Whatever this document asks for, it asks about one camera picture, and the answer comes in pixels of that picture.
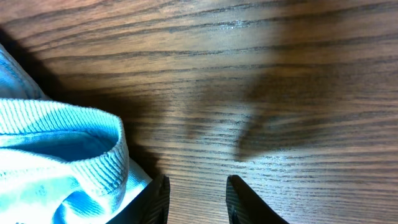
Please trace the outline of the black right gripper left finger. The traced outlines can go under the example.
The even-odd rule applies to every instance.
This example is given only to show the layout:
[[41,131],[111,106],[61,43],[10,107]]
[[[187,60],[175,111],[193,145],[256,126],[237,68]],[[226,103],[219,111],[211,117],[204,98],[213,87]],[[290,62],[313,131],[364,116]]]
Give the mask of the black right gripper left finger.
[[107,224],[167,224],[169,206],[170,180],[158,175]]

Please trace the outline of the light blue t-shirt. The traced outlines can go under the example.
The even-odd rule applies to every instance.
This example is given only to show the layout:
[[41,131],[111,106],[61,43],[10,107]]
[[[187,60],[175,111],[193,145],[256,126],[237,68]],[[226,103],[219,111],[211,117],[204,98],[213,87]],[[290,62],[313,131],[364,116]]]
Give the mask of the light blue t-shirt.
[[150,181],[118,116],[51,100],[1,50],[2,223],[106,223]]

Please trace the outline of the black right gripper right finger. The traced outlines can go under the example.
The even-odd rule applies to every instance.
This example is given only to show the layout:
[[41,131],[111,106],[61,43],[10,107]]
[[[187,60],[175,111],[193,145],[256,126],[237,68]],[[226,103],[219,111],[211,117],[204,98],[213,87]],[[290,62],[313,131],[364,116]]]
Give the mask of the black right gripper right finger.
[[230,224],[288,224],[238,175],[227,178],[226,206]]

